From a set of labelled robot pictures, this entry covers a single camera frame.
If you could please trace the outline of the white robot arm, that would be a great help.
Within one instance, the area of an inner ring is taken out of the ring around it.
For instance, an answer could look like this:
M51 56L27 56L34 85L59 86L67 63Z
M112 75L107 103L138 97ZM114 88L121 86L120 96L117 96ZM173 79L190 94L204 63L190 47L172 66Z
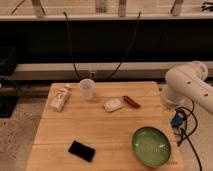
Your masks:
M207 77L208 68L200 61L171 68L165 75L166 85L160 95L162 104L178 108L190 99L213 115L213 87L205 82Z

